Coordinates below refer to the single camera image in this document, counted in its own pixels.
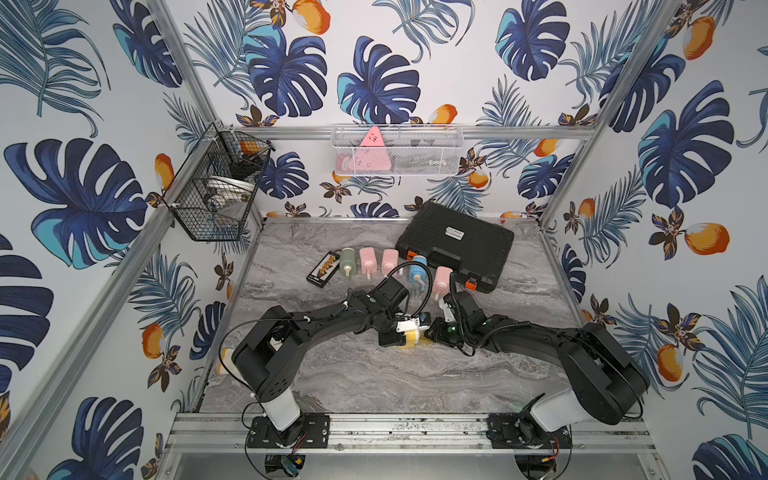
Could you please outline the yellow pencil sharpener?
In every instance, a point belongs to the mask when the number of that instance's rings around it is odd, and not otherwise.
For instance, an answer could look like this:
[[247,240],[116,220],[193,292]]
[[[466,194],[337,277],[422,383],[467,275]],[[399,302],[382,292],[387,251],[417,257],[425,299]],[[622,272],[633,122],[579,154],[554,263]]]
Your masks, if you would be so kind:
[[401,346],[402,349],[414,348],[421,338],[421,332],[418,329],[411,329],[403,332],[405,338],[405,344]]

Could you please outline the blue pencil sharpener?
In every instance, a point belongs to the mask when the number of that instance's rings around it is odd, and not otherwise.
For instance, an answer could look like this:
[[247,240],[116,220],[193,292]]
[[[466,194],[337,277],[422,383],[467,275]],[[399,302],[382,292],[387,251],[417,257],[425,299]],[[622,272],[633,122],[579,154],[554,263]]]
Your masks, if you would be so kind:
[[409,267],[409,281],[414,285],[418,285],[422,291],[425,291],[430,285],[427,259],[423,255],[415,255],[411,261],[414,262],[414,265]]

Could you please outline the green pencil sharpener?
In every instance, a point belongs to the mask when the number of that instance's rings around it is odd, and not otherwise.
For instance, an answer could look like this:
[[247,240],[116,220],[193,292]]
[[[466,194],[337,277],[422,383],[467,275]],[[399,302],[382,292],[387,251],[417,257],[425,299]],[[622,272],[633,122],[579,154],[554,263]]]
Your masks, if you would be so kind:
[[341,250],[339,269],[347,280],[350,280],[356,274],[357,261],[354,248],[346,247]]

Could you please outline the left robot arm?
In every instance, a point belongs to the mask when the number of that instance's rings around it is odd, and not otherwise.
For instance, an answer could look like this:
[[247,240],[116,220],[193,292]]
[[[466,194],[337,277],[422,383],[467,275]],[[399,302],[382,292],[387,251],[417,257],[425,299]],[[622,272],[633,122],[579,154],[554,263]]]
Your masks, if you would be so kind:
[[261,404],[272,429],[294,438],[302,412],[292,392],[292,383],[307,352],[347,333],[377,332],[382,347],[416,342],[432,323],[431,315],[419,309],[406,313],[400,305],[409,291],[395,278],[387,278],[373,289],[350,290],[344,300],[311,311],[288,312],[270,308],[231,354],[242,381]]

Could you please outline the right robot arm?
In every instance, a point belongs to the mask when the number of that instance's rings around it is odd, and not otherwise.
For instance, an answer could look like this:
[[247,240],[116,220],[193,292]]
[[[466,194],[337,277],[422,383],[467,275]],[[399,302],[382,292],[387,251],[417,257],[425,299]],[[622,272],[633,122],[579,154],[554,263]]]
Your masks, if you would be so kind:
[[638,363],[598,323],[555,328],[501,314],[486,314],[472,295],[448,294],[443,314],[426,337],[473,352],[518,354],[560,367],[569,386],[556,394],[540,394],[522,410],[523,419],[554,432],[585,420],[616,425],[635,407],[650,386]]

